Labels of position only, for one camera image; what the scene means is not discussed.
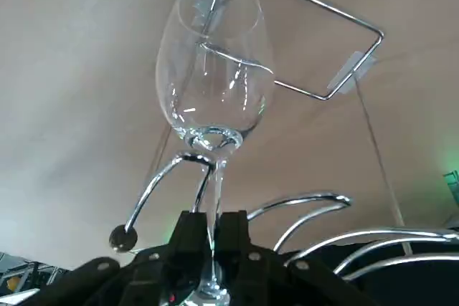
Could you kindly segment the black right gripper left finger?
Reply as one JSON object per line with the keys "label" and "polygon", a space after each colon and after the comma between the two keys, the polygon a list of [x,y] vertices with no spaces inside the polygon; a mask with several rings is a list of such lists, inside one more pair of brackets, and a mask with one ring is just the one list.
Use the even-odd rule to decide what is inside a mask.
{"label": "black right gripper left finger", "polygon": [[168,244],[139,252],[122,267],[98,257],[43,290],[43,305],[168,305],[198,287],[210,258],[207,217],[181,213]]}

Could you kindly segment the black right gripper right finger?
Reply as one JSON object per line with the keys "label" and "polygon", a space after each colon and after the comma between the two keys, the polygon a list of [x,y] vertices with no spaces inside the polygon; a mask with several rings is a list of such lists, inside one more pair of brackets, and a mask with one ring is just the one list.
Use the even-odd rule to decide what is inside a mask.
{"label": "black right gripper right finger", "polygon": [[375,305],[376,302],[317,261],[284,265],[281,254],[252,244],[246,211],[217,222],[214,260],[231,305]]}

